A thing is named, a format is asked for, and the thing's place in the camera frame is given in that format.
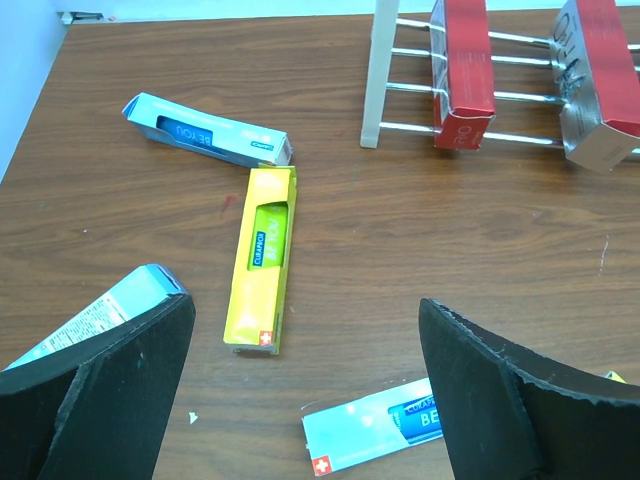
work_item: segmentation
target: swiss flag logo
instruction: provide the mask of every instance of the swiss flag logo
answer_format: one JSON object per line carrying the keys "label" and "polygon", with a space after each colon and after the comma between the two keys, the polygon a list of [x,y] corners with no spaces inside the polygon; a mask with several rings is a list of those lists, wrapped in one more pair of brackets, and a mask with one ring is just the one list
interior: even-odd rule
{"label": "swiss flag logo", "polygon": [[264,347],[266,345],[271,345],[273,343],[273,332],[268,332],[263,330],[260,332],[260,346]]}
{"label": "swiss flag logo", "polygon": [[329,461],[329,455],[325,455],[324,457],[318,457],[315,460],[312,460],[313,471],[316,474],[316,477],[321,477],[322,475],[327,475],[331,473],[333,470],[331,469],[331,462]]}

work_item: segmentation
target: white cross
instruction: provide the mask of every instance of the white cross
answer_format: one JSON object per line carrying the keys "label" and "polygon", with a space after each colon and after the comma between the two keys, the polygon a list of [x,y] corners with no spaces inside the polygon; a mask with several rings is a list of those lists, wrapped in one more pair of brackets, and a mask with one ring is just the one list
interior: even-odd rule
{"label": "white cross", "polygon": [[271,343],[271,334],[269,332],[264,332],[262,334],[262,336],[260,337],[260,340],[262,340],[262,344],[263,345],[268,345]]}
{"label": "white cross", "polygon": [[321,473],[324,473],[328,466],[329,464],[321,458],[318,463],[316,463],[316,470],[320,470]]}

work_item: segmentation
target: tabletop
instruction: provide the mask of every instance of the tabletop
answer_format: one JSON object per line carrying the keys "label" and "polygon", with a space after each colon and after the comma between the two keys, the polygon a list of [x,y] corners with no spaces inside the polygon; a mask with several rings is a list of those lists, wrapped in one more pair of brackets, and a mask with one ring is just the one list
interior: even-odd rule
{"label": "tabletop", "polygon": [[[490,25],[546,36],[554,15],[492,13]],[[622,17],[629,40],[640,38],[640,10]],[[371,21],[67,35],[0,188],[0,363],[136,266],[167,266],[197,319],[158,480],[312,478],[302,415],[426,376],[423,297],[561,362],[640,383],[640,164],[598,175],[557,150],[487,141],[451,154],[392,132],[361,149]],[[428,37],[400,30],[396,45]],[[398,58],[391,78],[430,83],[430,71]],[[554,91],[543,69],[495,75],[497,90]],[[222,342],[248,171],[143,138],[120,113],[140,91],[288,132],[299,193],[279,356],[238,356]],[[386,105],[388,121],[431,123],[425,95],[391,92]],[[557,115],[500,102],[491,129],[557,137]],[[442,440],[334,474],[425,477],[452,478]]]}

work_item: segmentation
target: red box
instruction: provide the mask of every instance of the red box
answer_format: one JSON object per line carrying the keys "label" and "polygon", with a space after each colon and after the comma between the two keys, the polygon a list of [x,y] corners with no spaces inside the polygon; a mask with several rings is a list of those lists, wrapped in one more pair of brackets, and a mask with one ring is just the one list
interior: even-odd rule
{"label": "red box", "polygon": [[567,158],[607,172],[640,146],[640,83],[614,0],[569,0],[550,35]]}
{"label": "red box", "polygon": [[429,23],[435,145],[477,150],[496,110],[485,0],[437,0]]}

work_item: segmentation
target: yellow toothpaste box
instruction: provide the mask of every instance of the yellow toothpaste box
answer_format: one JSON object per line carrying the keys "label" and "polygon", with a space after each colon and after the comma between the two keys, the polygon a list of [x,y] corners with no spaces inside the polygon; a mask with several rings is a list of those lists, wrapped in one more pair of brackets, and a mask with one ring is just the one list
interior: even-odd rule
{"label": "yellow toothpaste box", "polygon": [[295,167],[251,169],[223,338],[235,352],[280,351],[296,196]]}

